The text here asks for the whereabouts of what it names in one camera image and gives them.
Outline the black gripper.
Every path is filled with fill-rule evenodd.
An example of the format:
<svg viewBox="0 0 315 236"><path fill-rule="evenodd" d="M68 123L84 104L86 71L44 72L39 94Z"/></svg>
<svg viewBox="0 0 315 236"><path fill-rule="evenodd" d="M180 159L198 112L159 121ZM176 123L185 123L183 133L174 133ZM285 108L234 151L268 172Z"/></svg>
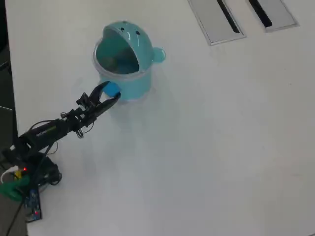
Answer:
<svg viewBox="0 0 315 236"><path fill-rule="evenodd" d="M85 106L80 105L80 109L82 110L82 114L80 117L82 118L81 124L82 126L89 126L96 119L106 112L108 109L112 108L120 99L121 93L118 92L114 97L111 97L103 102L99 103L101 94L103 93L103 89L109 84L109 81L103 82L97 85L89 96L89 100L91 103L96 104L95 106Z"/></svg>

